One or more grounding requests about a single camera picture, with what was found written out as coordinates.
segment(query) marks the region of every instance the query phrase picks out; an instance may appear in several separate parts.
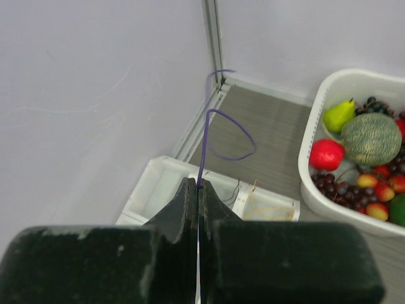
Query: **strawberry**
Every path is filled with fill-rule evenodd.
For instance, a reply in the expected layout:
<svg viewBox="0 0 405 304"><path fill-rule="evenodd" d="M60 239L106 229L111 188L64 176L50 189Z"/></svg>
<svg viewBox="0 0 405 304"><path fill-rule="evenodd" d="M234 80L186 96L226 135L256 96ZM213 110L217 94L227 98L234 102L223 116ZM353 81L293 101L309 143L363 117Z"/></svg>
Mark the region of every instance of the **strawberry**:
<svg viewBox="0 0 405 304"><path fill-rule="evenodd" d="M395 122L397 123L397 126L399 127L399 130L401 131L402 138L405 137L405 120L397 119Z"/></svg>
<svg viewBox="0 0 405 304"><path fill-rule="evenodd" d="M373 171L380 174L382 177L389 179L391 176L391 172L388 169L387 165L380 165L373 168Z"/></svg>
<svg viewBox="0 0 405 304"><path fill-rule="evenodd" d="M374 192L382 203L392 200L395 196L395 191L384 182L378 182L374 187Z"/></svg>
<svg viewBox="0 0 405 304"><path fill-rule="evenodd" d="M357 178L357 185L360 188L375 187L378 184L378 179L373 174L362 173Z"/></svg>
<svg viewBox="0 0 405 304"><path fill-rule="evenodd" d="M405 193L405 176L397 175L389 179L392 188L396 193Z"/></svg>
<svg viewBox="0 0 405 304"><path fill-rule="evenodd" d="M366 214L377 220L388 220L388 208L381 203L370 203L366 207Z"/></svg>

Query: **green pear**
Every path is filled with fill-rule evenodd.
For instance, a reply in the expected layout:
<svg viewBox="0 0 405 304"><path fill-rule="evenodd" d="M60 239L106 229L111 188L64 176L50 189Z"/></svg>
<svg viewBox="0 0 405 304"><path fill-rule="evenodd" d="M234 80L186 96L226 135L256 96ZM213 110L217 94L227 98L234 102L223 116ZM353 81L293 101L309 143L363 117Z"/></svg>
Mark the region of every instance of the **green pear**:
<svg viewBox="0 0 405 304"><path fill-rule="evenodd" d="M343 101L323 114L323 123L330 132L340 133L343 126L355 117L356 103L353 98Z"/></svg>

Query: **fruit basket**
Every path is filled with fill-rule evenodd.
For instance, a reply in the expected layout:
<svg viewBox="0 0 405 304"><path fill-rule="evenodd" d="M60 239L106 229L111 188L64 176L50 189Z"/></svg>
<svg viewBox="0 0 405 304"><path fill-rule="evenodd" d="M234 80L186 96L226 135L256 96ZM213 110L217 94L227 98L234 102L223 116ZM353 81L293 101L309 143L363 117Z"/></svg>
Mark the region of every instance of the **fruit basket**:
<svg viewBox="0 0 405 304"><path fill-rule="evenodd" d="M331 172L316 173L316 171L309 165L313 144L317 143L320 139L330 137L330 133L325 128L325 124L323 123L324 114L328 109L336 107L343 101L350 101L351 99L357 102L354 115L362 115L368 111L380 111L388 117L391 116L395 118L395 115L398 116L401 111L405 110L405 78L392 77L367 70L345 69L331 74L322 82L309 115L299 152L298 167L302 180L302 198L310 209L312 209L312 211L332 220L348 222L355 225L358 229L378 236L403 237L405 236L405 227L389 222L389 218L388 220L385 218L382 220L381 218L378 218L378 216L372 217L369 216L369 213L366 215L359 212L361 207L359 204L362 199L362 194L359 194L356 197L357 201L352 200L349 204L345 198L342 199L342 201L332 199L331 196L327 194L327 191L320 187L323 186L322 183L330 182L333 186L335 186L333 191L340 191L337 186L344 182L346 183L346 187L348 185L349 189L352 191L352 189L355 190L354 188L357 186L350 185L356 185L359 182L364 182L363 179L365 180L365 183L369 182L367 178L363 178L367 177L367 173L352 170L354 164L353 162L349 161L347 157L340 162L337 169L329 170ZM401 168L399 166L405 167L404 143L402 144L401 152L396 156L396 159L392 160L391 163L387 165L392 165L390 170L392 169L394 175L401 172ZM336 179L342 174L343 176L340 178L340 180L336 181ZM370 197L367 198L368 204L370 204ZM387 206L386 208L389 208L390 202L393 201L394 200L387 200L384 203L380 203L380 205L383 207Z"/></svg>

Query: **red apple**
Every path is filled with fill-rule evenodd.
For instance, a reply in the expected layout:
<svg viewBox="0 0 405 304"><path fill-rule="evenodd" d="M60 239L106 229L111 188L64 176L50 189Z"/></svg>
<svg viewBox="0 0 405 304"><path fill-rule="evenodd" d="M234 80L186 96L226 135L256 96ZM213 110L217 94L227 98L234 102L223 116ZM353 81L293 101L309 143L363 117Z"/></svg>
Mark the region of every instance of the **red apple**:
<svg viewBox="0 0 405 304"><path fill-rule="evenodd" d="M395 122L397 123L397 126L399 127L399 130L401 131L402 138L405 137L405 120L397 119Z"/></svg>
<svg viewBox="0 0 405 304"><path fill-rule="evenodd" d="M309 164L317 170L334 171L344 157L344 148L331 139L320 139L312 145Z"/></svg>

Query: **purple grape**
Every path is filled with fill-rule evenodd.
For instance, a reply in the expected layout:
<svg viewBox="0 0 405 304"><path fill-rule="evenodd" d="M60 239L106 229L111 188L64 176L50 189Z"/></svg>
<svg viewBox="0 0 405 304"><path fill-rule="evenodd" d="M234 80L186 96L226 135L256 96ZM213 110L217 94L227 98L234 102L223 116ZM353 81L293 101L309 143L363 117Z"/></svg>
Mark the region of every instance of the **purple grape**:
<svg viewBox="0 0 405 304"><path fill-rule="evenodd" d="M374 189L371 187L367 187L363 190L363 193L367 196L371 196L374 194Z"/></svg>

